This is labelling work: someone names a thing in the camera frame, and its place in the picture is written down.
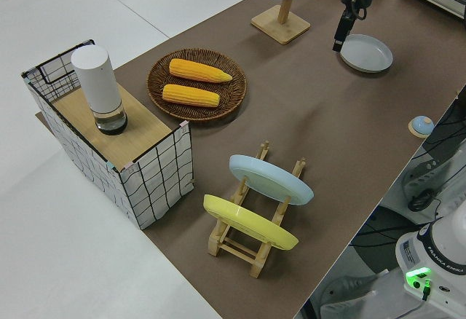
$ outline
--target yellow corn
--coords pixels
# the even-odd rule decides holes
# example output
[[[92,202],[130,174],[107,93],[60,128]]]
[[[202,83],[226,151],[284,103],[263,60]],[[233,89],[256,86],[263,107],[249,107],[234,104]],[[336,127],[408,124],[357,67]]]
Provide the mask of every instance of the yellow corn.
[[[219,68],[186,59],[173,58],[169,68],[170,74],[184,79],[205,82],[225,82],[233,79],[231,75]]]
[[[215,108],[220,103],[220,95],[217,93],[179,84],[166,84],[163,87],[162,99],[171,103],[209,108]]]

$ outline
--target black cable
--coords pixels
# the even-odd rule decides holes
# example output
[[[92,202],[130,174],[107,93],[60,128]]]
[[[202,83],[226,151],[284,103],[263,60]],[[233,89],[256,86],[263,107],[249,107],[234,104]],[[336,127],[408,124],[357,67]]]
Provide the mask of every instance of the black cable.
[[[398,226],[398,227],[383,228],[383,229],[378,229],[378,230],[372,231],[372,232],[360,232],[360,233],[357,233],[356,236],[361,237],[363,235],[376,234],[376,233],[380,233],[380,232],[388,232],[390,230],[404,230],[404,229],[413,229],[413,228],[416,229],[416,230],[420,230],[426,224],[427,223],[413,224],[411,226]]]
[[[422,301],[419,306],[417,306],[416,308],[413,308],[412,310],[409,310],[408,312],[406,312],[406,313],[404,313],[402,315],[397,316],[395,319],[401,319],[401,318],[404,318],[407,315],[410,315],[412,312],[414,312],[414,311],[418,310],[419,308],[421,308],[424,304],[425,304],[425,301]]]
[[[448,135],[448,136],[445,137],[445,138],[438,139],[438,140],[436,140],[436,141],[434,141],[434,142],[425,141],[425,143],[426,143],[426,144],[436,144],[436,143],[438,143],[438,142],[444,142],[444,141],[446,141],[447,139],[453,138],[454,135],[456,135],[456,134],[457,134],[458,132],[460,132],[460,131],[463,131],[465,128],[466,128],[466,125],[464,125],[463,127],[461,127],[459,130],[454,131],[452,134]]]
[[[438,146],[440,146],[442,143],[444,143],[445,141],[447,141],[448,139],[452,139],[454,137],[459,137],[460,135],[465,135],[466,133],[460,133],[460,134],[457,134],[458,131],[456,131],[455,133],[449,135],[448,137],[446,138],[443,138],[441,140],[440,143],[437,143],[437,142],[434,142],[434,143],[437,143],[436,145],[434,145],[432,148],[429,148],[428,150],[426,150],[424,153],[422,154],[419,154],[415,157],[412,157],[411,160],[415,160],[415,159],[419,159],[420,157],[423,157],[424,155],[426,154],[429,154],[432,150],[434,150],[435,148],[437,148]]]
[[[384,234],[383,232],[378,231],[377,229],[375,229],[375,228],[374,228],[373,226],[371,226],[370,224],[367,224],[367,223],[366,223],[365,225],[366,225],[367,227],[371,228],[372,230],[374,230],[375,232],[377,232],[378,234],[384,236],[384,237],[388,237],[388,238],[391,239],[391,240],[398,241],[397,238],[390,237],[389,235],[386,235],[386,234]]]
[[[442,119],[438,122],[437,126],[442,125],[446,120],[448,120],[448,119],[450,118],[451,115],[453,115],[453,111],[454,111],[454,108],[455,108],[456,105],[457,105],[457,102],[454,101],[454,102],[452,103],[451,107],[449,108],[450,114],[448,114],[448,115],[445,115],[445,114],[444,114],[444,115],[442,116]]]
[[[349,244],[348,246],[352,246],[353,248],[376,248],[376,247],[379,247],[379,246],[393,245],[393,244],[396,244],[396,241],[390,241],[389,243],[373,244],[373,245]]]
[[[358,12],[356,12],[356,7],[355,7],[355,3],[356,3],[357,0],[351,0],[351,12],[353,13],[353,15],[358,19],[358,20],[365,20],[365,18],[367,17],[367,4],[366,4],[366,1],[365,0],[360,0],[361,1],[361,4],[363,6],[363,16],[359,16]]]
[[[460,122],[464,122],[466,119],[461,119],[457,121],[452,121],[452,122],[442,122],[437,124],[437,126],[447,126],[447,125],[454,125],[454,124],[459,124]]]
[[[435,212],[434,212],[434,220],[436,220],[436,219],[437,219],[437,213],[438,213],[437,211],[438,211],[438,208],[440,207],[440,204],[441,204],[442,202],[440,201],[440,199],[437,199],[436,197],[434,197],[433,200],[437,200],[437,201],[438,201],[438,205],[437,205],[437,207],[435,208]]]
[[[404,318],[407,315],[410,315],[412,312],[417,311],[419,308],[421,308],[425,302],[427,301],[427,297],[430,295],[430,280],[425,281],[424,288],[422,289],[422,301],[419,304],[419,306],[413,308],[412,310],[409,310],[408,312],[403,313],[402,315],[397,316],[395,319],[401,319]]]
[[[444,181],[440,187],[444,186],[445,184],[447,184],[451,179],[453,179],[453,177],[455,177],[458,173],[460,173],[464,168],[466,168],[466,164],[463,165],[452,177],[450,177],[449,179],[447,179],[446,181]]]

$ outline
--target green light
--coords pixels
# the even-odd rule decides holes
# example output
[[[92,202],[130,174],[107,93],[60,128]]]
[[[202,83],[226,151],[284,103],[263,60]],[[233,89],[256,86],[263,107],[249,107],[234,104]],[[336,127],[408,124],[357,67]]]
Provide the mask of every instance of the green light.
[[[430,268],[427,267],[411,270],[406,273],[406,281],[411,287],[414,287],[414,281],[424,278],[429,273]],[[425,285],[430,286],[430,281],[428,279],[426,279]]]

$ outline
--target yellow plate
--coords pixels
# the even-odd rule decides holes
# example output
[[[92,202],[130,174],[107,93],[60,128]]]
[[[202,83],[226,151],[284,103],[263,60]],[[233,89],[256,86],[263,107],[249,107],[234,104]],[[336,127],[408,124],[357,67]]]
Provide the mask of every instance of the yellow plate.
[[[204,195],[204,209],[233,228],[276,248],[291,250],[298,243],[298,239],[282,227],[220,197]]]

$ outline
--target white cylindrical speaker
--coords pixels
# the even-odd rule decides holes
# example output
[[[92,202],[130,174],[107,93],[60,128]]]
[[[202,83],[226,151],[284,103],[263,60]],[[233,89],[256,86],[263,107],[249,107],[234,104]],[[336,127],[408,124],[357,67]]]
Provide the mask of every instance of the white cylindrical speaker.
[[[71,55],[71,64],[98,129],[107,135],[121,133],[127,115],[107,51],[94,44],[80,47]]]

